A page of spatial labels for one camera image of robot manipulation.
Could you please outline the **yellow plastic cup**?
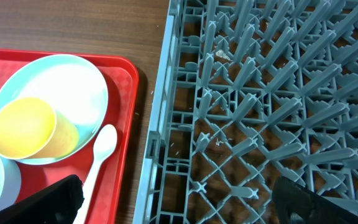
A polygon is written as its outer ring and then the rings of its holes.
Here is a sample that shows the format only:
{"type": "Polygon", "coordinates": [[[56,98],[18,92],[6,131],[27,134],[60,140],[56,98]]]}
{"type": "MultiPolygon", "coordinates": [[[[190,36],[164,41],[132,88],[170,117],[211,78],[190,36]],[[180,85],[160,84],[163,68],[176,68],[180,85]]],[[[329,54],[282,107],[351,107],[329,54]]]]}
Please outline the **yellow plastic cup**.
{"type": "Polygon", "coordinates": [[[20,98],[0,110],[0,156],[7,159],[63,157],[78,141],[77,127],[39,98],[20,98]]]}

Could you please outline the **white plastic spoon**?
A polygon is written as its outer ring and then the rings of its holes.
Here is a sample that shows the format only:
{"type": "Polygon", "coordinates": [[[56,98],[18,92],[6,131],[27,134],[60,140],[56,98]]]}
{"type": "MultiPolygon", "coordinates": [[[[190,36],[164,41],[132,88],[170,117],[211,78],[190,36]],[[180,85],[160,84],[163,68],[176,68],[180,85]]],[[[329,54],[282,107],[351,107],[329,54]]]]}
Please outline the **white plastic spoon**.
{"type": "Polygon", "coordinates": [[[94,186],[102,163],[113,154],[117,146],[117,131],[111,124],[105,125],[99,132],[93,146],[93,163],[83,184],[84,201],[77,212],[73,224],[84,224],[93,196],[94,186]]]}

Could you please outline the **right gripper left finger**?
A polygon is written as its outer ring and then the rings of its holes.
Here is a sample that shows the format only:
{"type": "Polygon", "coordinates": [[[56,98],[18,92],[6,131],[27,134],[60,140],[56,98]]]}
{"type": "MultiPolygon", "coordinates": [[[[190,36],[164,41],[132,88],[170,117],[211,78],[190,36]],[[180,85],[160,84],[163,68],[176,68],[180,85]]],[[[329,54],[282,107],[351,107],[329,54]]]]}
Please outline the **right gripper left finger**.
{"type": "Polygon", "coordinates": [[[84,202],[82,185],[77,175],[69,175],[1,210],[0,224],[73,223],[84,202]]]}

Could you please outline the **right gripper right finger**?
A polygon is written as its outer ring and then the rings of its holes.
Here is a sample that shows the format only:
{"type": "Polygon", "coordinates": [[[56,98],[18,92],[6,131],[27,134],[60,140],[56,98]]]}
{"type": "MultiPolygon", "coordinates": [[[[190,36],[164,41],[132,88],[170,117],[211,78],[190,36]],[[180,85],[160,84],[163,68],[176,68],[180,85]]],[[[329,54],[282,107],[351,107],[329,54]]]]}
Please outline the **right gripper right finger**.
{"type": "Polygon", "coordinates": [[[358,216],[281,176],[272,190],[280,224],[353,224],[358,216]]]}

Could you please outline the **large light blue plate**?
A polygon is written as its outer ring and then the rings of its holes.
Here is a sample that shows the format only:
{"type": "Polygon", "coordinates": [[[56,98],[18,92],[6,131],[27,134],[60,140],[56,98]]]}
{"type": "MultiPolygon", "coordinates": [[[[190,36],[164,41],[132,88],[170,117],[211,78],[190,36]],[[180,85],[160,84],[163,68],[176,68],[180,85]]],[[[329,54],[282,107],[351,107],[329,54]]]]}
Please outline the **large light blue plate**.
{"type": "Polygon", "coordinates": [[[90,61],[75,55],[57,54],[24,65],[0,89],[0,111],[19,98],[34,96],[52,105],[78,131],[79,140],[66,155],[18,159],[23,164],[44,165],[74,155],[100,129],[108,108],[108,87],[90,61]]]}

